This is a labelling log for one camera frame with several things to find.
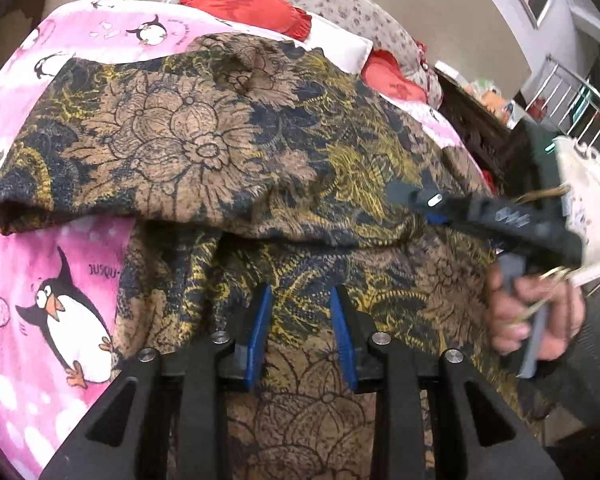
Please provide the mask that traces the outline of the cream embroidered cloth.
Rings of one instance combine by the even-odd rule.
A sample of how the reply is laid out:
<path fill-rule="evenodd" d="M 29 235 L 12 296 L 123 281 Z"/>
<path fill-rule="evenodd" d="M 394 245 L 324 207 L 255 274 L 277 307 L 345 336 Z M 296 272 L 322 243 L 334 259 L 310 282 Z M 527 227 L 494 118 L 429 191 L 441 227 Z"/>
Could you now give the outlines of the cream embroidered cloth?
<path fill-rule="evenodd" d="M 560 182 L 568 193 L 562 198 L 567 228 L 582 240 L 582 263 L 572 274 L 573 285 L 600 278 L 600 152 L 569 136 L 554 139 Z"/>

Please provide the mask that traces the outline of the metal railing rack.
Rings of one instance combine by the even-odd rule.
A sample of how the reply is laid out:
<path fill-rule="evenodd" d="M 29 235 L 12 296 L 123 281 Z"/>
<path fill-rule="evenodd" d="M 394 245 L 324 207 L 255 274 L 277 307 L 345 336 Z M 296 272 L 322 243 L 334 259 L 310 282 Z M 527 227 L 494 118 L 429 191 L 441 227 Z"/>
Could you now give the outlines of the metal railing rack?
<path fill-rule="evenodd" d="M 600 152 L 600 90 L 553 55 L 545 58 L 526 112 Z"/>

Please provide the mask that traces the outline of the white small pillow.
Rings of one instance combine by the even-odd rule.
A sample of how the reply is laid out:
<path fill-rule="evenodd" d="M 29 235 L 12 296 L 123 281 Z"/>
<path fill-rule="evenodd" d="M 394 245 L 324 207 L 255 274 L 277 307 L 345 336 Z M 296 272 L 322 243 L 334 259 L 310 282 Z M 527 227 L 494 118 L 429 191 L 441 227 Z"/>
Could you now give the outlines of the white small pillow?
<path fill-rule="evenodd" d="M 373 51 L 373 41 L 352 34 L 321 16 L 309 13 L 311 28 L 303 41 L 306 50 L 320 49 L 324 57 L 345 73 L 362 72 Z"/>

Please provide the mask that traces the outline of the floral beige pillow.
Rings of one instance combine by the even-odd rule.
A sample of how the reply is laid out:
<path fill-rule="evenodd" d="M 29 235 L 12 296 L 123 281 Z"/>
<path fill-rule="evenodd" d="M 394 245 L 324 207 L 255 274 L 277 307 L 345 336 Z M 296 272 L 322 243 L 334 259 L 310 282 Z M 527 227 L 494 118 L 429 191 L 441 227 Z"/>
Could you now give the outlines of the floral beige pillow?
<path fill-rule="evenodd" d="M 403 76 L 421 86 L 427 103 L 440 106 L 441 86 L 428 65 L 426 47 L 372 0 L 287 0 L 293 6 L 326 18 L 352 34 L 373 41 L 373 50 L 389 51 L 398 61 Z"/>

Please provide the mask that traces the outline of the red heart ruffled cushion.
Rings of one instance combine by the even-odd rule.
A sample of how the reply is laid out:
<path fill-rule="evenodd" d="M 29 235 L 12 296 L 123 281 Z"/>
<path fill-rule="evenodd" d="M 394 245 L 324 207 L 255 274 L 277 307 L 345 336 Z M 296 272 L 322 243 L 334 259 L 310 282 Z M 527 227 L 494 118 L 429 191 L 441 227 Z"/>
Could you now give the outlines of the red heart ruffled cushion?
<path fill-rule="evenodd" d="M 312 16 L 287 0 L 180 0 L 221 20 L 256 26 L 295 40 L 310 36 Z"/>

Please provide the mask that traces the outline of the dark wooden bed frame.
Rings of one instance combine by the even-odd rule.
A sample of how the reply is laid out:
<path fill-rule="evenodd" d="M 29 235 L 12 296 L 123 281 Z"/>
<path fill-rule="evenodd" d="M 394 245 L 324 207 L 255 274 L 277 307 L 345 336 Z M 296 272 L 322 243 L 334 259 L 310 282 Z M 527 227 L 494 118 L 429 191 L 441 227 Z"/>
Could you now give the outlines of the dark wooden bed frame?
<path fill-rule="evenodd" d="M 441 70 L 434 72 L 443 93 L 439 112 L 460 135 L 478 166 L 490 172 L 498 192 L 512 196 L 519 188 L 517 167 L 524 165 L 524 155 L 530 154 L 528 136 L 503 125 Z"/>

